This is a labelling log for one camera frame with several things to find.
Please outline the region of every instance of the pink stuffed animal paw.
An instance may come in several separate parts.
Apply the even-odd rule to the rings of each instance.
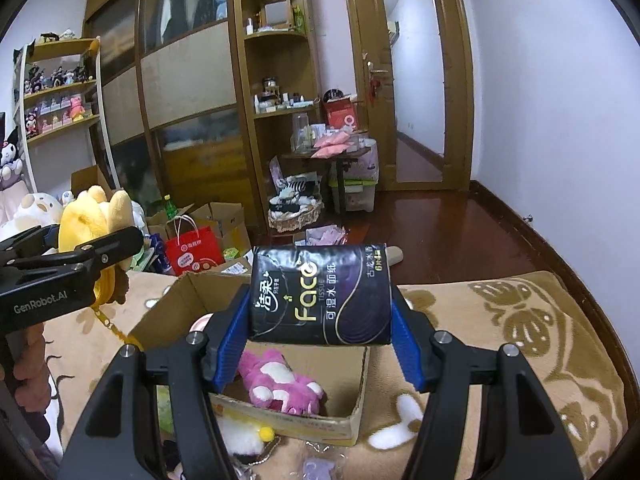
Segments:
[[[315,381],[291,371],[277,350],[261,357],[244,351],[238,365],[244,387],[254,406],[289,415],[317,415],[324,391]]]

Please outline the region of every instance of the white wall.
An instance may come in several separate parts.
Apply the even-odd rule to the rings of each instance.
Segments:
[[[82,34],[86,0],[28,0],[0,42],[0,110],[5,111],[6,132],[14,128],[12,95],[14,48],[21,48],[43,32],[63,32],[71,28]],[[38,191],[61,194],[70,187],[75,170],[94,163],[86,128],[78,128],[64,136],[48,140],[30,150]]]
[[[465,7],[481,75],[476,177],[533,215],[640,372],[640,46],[610,0]]]
[[[444,66],[435,1],[391,5],[385,0],[387,19],[400,24],[400,37],[391,48],[398,131],[443,155]]]
[[[311,0],[322,93],[339,88],[356,93],[347,0]]]

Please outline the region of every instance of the blue gripper pad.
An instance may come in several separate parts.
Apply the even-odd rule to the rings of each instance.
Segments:
[[[422,373],[420,349],[395,301],[391,302],[391,344],[404,380],[411,383],[417,392],[425,391],[426,379]]]
[[[231,322],[229,322],[222,343],[218,346],[216,374],[213,384],[218,393],[222,393],[225,386],[233,382],[238,370],[240,356],[249,336],[249,291],[242,298]]]

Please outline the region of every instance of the small table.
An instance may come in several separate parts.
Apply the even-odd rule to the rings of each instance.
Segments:
[[[284,153],[282,155],[282,158],[295,158],[297,160],[303,160],[305,161],[305,163],[311,160],[318,160],[319,162],[328,162],[328,163],[335,162],[335,176],[337,177],[337,180],[338,180],[338,208],[340,209],[340,212],[339,212],[340,216],[344,216],[344,213],[346,212],[346,198],[345,198],[345,191],[344,191],[344,167],[346,166],[348,170],[351,164],[356,162],[361,156],[365,155],[366,153],[369,153],[371,151],[371,148],[367,146],[365,148],[360,148],[355,152],[351,152],[351,153],[342,152],[342,153],[338,153],[338,155],[330,156],[329,158],[311,158],[311,156],[316,151],[317,150],[313,150],[312,152],[308,152],[308,153]]]

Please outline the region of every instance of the person's hand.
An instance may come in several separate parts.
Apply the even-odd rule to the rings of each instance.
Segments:
[[[24,331],[25,347],[14,366],[14,377],[24,384],[15,391],[15,402],[27,412],[44,412],[51,402],[49,370],[44,361],[44,324]],[[0,381],[4,370],[0,366]]]

